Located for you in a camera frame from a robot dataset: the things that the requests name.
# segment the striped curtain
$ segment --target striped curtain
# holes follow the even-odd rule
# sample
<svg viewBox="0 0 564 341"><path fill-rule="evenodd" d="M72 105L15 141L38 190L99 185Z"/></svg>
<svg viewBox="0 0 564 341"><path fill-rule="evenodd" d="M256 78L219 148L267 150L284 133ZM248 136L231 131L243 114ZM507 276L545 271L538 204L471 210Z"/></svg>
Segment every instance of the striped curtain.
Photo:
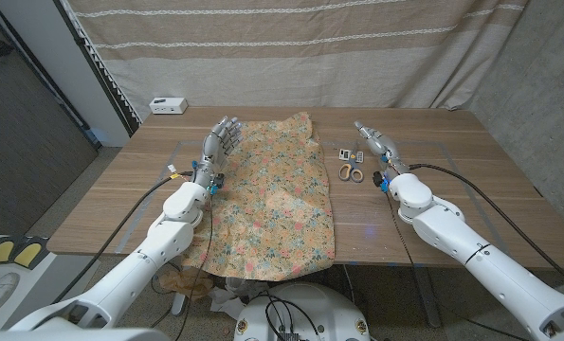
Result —
<svg viewBox="0 0 564 341"><path fill-rule="evenodd" d="M67 0L142 117L193 106L442 107L473 94L527 0Z"/></svg>

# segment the black cable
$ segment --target black cable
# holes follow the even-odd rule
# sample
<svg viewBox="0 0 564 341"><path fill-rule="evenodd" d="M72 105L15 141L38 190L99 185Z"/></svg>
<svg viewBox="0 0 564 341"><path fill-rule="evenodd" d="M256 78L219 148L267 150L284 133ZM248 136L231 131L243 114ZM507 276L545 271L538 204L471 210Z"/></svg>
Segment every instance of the black cable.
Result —
<svg viewBox="0 0 564 341"><path fill-rule="evenodd" d="M276 298L276 299L280 299L277 296L273 296L273 295L269 294L268 290L265 290L265 292L266 292L266 295L269 296L269 300L270 300L271 297ZM292 320L292 313L290 313L290 308L288 308L288 305L285 302L282 302L282 304L285 307L285 310L288 312L288 316L290 317L290 332L294 333L294 321Z"/></svg>
<svg viewBox="0 0 564 341"><path fill-rule="evenodd" d="M170 261L166 262L164 265L170 265L171 267L173 267L174 269L176 269L176 271L178 271L179 273L182 272L182 270L180 270L180 267L178 267L178 265L176 265L176 264L174 264L174 263L172 263L172 262L170 262ZM160 294L160 295L171 294L171 293L174 292L174 290L170 290L169 292L166 292L166 293L158 291L158 290L155 288L155 285L154 285L154 281L155 281L156 278L157 278L157 275L153 275L153 276L151 277L151 289L153 289L153 291L155 291L156 293L158 293L158 294Z"/></svg>
<svg viewBox="0 0 564 341"><path fill-rule="evenodd" d="M279 302L285 302L285 303L287 303L287 304L293 306L294 308L298 309L299 312L301 312L305 317L307 317L307 320L308 320L309 323L311 324L311 327L313 327L313 332L316 333L316 336L317 336L318 339L319 339L319 332L318 332L318 329L316 328L316 325L313 323L313 320L311 319L311 317L309 317L309 315L308 315L303 309L301 309L298 305L296 305L296 304L294 304L294 303L292 303L292 302L290 302L290 301L288 301L288 300L285 300L285 299L276 298L276 300L273 301L273 302L277 302L277 301L279 301ZM269 304L266 305L266 307L264 308L265 314L267 313L267 310L269 309L269 306L270 306L271 304L273 304L273 302L269 302Z"/></svg>
<svg viewBox="0 0 564 341"><path fill-rule="evenodd" d="M410 251L408 250L408 247L406 246L406 242L404 242L404 237L402 236L402 232L400 232L400 230L399 230L399 226L398 226L398 224L397 224L397 220L395 219L395 212L393 211L393 206L391 205L391 198L389 197L389 194L388 194L387 192L385 192L385 195L387 196L387 201L389 202L389 209L391 210L391 216L393 217L393 223L395 224L395 229L397 230L397 233L399 234L399 239L402 241L402 244L404 245L404 249L406 250L406 254L408 255L408 259L410 260L410 264L412 265L412 267L411 267L411 269L412 269L412 275L414 276L414 284L416 285L416 265L414 265L414 261L412 261L412 256L410 255ZM447 306L445 306L444 303L442 303L442 300L439 299L439 298L435 295L435 293L433 293L433 298L435 299L435 302L436 302L437 304L439 304L440 306L442 306L444 309L446 309L447 311L451 312L451 313L454 314L455 316L457 316L457 317L459 317L459 318L461 318L461 319L463 319L463 320L465 320L465 321L467 321L467 322L469 322L469 323L473 323L473 324L476 325L476 326L480 326L480 327L482 327L482 328L486 328L486 329L488 329L489 331L492 331L492 332L497 332L497 333L503 334L503 335L505 335L505 336L513 337L513 338L515 338L515 339L517 339L517 340L520 340L520 341L529 341L529 340L527 340L527 339L525 339L525 338L521 338L521 337L519 337L519 336L517 336L517 335L513 335L512 333L504 332L504 331L501 331L501 330L498 330L498 329L495 329L495 328L486 326L486 325L484 325L484 324L482 324L482 323L476 322L476 321L474 321L474 320L472 320L472 319L470 319L470 318L467 318L467 317L464 317L464 316L462 316L462 315L459 315L459 314L455 313L455 312L452 311L450 308L448 308Z"/></svg>
<svg viewBox="0 0 564 341"><path fill-rule="evenodd" d="M263 290L261 291L258 295L254 296L254 298L256 297L273 297L277 300L281 300L279 297L277 296L273 296L271 294L269 294L268 290ZM290 308L288 308L288 305L284 302L282 302L283 306L285 307L285 310L288 312L288 316L290 316L290 332L294 332L294 321L292 320L292 313L290 313Z"/></svg>
<svg viewBox="0 0 564 341"><path fill-rule="evenodd" d="M492 208L494 208L499 214L500 216L508 223L511 225L511 227L513 227L514 230L516 230L516 232L518 232L519 236L522 237L526 242L528 242L530 244L530 246L532 246L532 248L535 249L535 251L538 252L538 254L545 259L548 263L551 264L551 266L554 267L554 269L561 275L564 277L564 269L559 266L554 260L551 259L551 257L547 256L547 254L540 249L540 247L538 247L538 245L535 244L535 242L533 242L517 225L516 223L514 223L490 198L488 198L487 195L485 195L481 189L479 189L477 186L475 186L472 182L470 182L469 180L467 180L466 178L464 178L463 176L461 176L460 174L452 171L452 170L447 170L445 168L439 167L439 166L434 166L434 165L430 165L430 164L415 164L415 165L410 165L409 166L410 170L417 170L419 168L430 168L433 170L437 170L437 171L442 171L446 174L450 174L456 178L458 178L459 180L463 181L464 183L468 184L471 188L473 188L473 190L475 190L476 192L478 192L478 194L480 194L480 196L488 203L490 204L490 206Z"/></svg>
<svg viewBox="0 0 564 341"><path fill-rule="evenodd" d="M109 238L107 239L106 242L104 242L104 244L102 245L102 247L100 248L99 252L96 253L96 255L94 255L94 257L92 257L92 260L89 261L87 263L87 265L85 265L83 267L83 269L79 272L79 274L77 276L75 276L75 278L73 278L73 280L69 283L69 285L66 286L66 288L64 288L64 290L61 292L60 295L58 295L56 297L56 299L54 299L54 301L52 302L52 304L54 303L58 303L61 301L61 299L63 299L63 297L68 294L68 292L75 286L75 284L77 284L77 282L80 281L80 279L82 279L83 275L85 275L86 272L88 272L88 270L90 269L90 267L92 267L92 265L94 265L94 263L99 259L100 255L102 255L102 253L104 252L104 250L107 248L107 246L109 246L109 244L111 243L111 241L115 238L115 236L118 234L118 232L121 230L121 228L123 227L124 224L126 224L126 222L128 221L128 219L130 219L130 216L132 216L132 213L134 213L134 211L138 208L138 206L151 194L153 193L156 189L158 189L159 187L161 187L163 184L167 183L168 181L178 177L178 174L173 174L163 180L161 180L160 182L158 182L157 184L155 184L151 189L147 190L146 193L142 194L142 196L140 197L140 199L138 199L138 201L136 202L136 204L134 204L134 206L130 209L130 211L128 212L128 214L126 214L126 216L123 218L123 220L121 220L121 223L119 223L118 227L116 227L116 229L113 231L113 233L111 233L111 236L109 236Z"/></svg>
<svg viewBox="0 0 564 341"><path fill-rule="evenodd" d="M271 303L273 303L273 298L271 298L271 295L269 295L268 292L267 292L267 296L269 297L269 301L271 301ZM285 326L283 325L282 317L280 316L280 312L278 312L278 309L275 307L275 304L273 305L273 309L275 309L275 313L278 315L278 318L280 320L280 324L282 325L283 329L285 330Z"/></svg>
<svg viewBox="0 0 564 341"><path fill-rule="evenodd" d="M172 290L170 290L170 291L168 291L168 292L165 292L165 293L156 290L155 285L153 284L154 280L155 280L155 276L151 277L151 289L153 289L153 291L155 291L156 294L167 295L167 294L173 293Z"/></svg>
<svg viewBox="0 0 564 341"><path fill-rule="evenodd" d="M467 321L467 322L469 322L469 323L472 323L472 324L474 324L474 325L476 325L476 326L479 326L479 327L488 329L489 331L492 331L492 332L497 332L497 333L503 334L503 335L508 336L508 337L513 337L513 338L515 338L515 339L517 339L517 340L520 340L520 341L530 341L530 339L526 339L526 338L523 338L523 337L519 337L519 336L517 336L517 335L513 335L513 334L510 333L510 332L504 332L504 331L500 331L500 330L498 330L498 329L494 329L494 328L489 327L489 326L486 326L486 325L484 325L484 324L482 324L482 323L480 323L480 322L476 322L476 321L474 321L474 320L472 320L472 319L470 319L470 318L468 318L468 317L462 316L462 315L460 315L460 314L454 312L453 310L451 310L451 309L448 308L447 306L445 306L445 305L437 298L437 296L435 297L435 301L436 301L437 304L439 304L442 308L446 309L449 313L451 313L451 314L453 314L453 315L455 315L455 316L457 316L457 317L459 317L459 318L461 318L461 319L463 319L463 320L465 320L465 321Z"/></svg>
<svg viewBox="0 0 564 341"><path fill-rule="evenodd" d="M273 300L271 300L271 302L269 302L269 304L267 304L264 308L264 316L266 317L266 322L269 324L271 331L273 331L278 336L278 340L285 341L283 336L278 332L278 330L275 329L275 326L273 325L273 322L271 322L271 318L269 317L269 306L271 304L273 304Z"/></svg>
<svg viewBox="0 0 564 341"><path fill-rule="evenodd" d="M193 290L195 290L195 284L197 284L197 279L199 278L199 274L202 272L202 268L208 259L209 247L212 244L212 234L214 232L213 226L213 218L212 218L212 211L214 210L214 206L212 205L212 201L210 199L210 208L209 208L209 242L208 242L208 249L206 250L206 256L204 257L204 261L199 266L199 270L197 270L197 275L195 275L195 280L193 281L193 286L191 287L191 292L189 293L189 302L187 303L187 313L185 314L185 319L183 320L183 326L180 328L180 332L178 332L178 336L176 336L176 340L180 338L180 335L185 330L185 326L187 325L187 317L189 316L189 309L191 308L191 299L193 298Z"/></svg>
<svg viewBox="0 0 564 341"><path fill-rule="evenodd" d="M170 309L168 309L168 310L166 311L166 313L164 313L164 314L163 314L161 317L159 317L154 323L152 323L152 324L151 324L151 328L155 328L155 327L159 324L159 322L163 321L164 318L166 318L166 316L168 316L168 314L170 314Z"/></svg>
<svg viewBox="0 0 564 341"><path fill-rule="evenodd" d="M178 265L174 264L173 262L168 261L166 264L168 264L171 267L173 267L174 269L176 269L176 271L182 272L182 270L180 270L180 267Z"/></svg>

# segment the floral cloth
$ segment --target floral cloth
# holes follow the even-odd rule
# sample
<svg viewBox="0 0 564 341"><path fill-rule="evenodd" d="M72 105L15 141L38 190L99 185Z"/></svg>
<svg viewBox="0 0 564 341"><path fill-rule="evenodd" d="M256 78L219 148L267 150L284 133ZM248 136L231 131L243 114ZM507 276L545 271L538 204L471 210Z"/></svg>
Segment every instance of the floral cloth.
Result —
<svg viewBox="0 0 564 341"><path fill-rule="evenodd" d="M284 280L332 266L335 234L323 150L307 113L245 122L225 185L182 264L217 276Z"/></svg>

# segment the robotic arm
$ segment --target robotic arm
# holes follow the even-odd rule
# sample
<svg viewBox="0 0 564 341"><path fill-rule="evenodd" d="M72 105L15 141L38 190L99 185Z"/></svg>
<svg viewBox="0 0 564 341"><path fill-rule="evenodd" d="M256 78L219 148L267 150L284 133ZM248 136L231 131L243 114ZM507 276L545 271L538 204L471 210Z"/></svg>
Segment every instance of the robotic arm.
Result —
<svg viewBox="0 0 564 341"><path fill-rule="evenodd" d="M223 185L220 170L242 140L241 123L224 117L204 139L202 157L193 162L190 182L184 183L163 205L147 238L87 292L46 306L28 315L11 331L112 328L149 283L157 269L185 251L193 229L204 216L203 208Z"/></svg>
<svg viewBox="0 0 564 341"><path fill-rule="evenodd" d="M477 234L456 206L433 196L427 185L409 173L388 137L358 121L355 126L380 157L383 173L375 173L374 182L400 203L399 217L423 241L462 264L533 339L563 339L564 295Z"/></svg>

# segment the orange-handled scissors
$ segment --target orange-handled scissors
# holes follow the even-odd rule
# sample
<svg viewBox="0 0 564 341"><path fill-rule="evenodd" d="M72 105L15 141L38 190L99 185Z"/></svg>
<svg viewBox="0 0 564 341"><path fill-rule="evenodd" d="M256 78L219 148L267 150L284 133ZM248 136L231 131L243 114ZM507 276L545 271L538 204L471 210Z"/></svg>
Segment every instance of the orange-handled scissors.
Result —
<svg viewBox="0 0 564 341"><path fill-rule="evenodd" d="M349 153L349 163L342 165L340 167L340 170L338 170L338 178L340 180L348 181L349 179L351 179L356 183L364 181L364 173L362 173L361 170L357 168L357 164L355 163L355 160L357 158L356 154L357 142L355 143L355 147Z"/></svg>

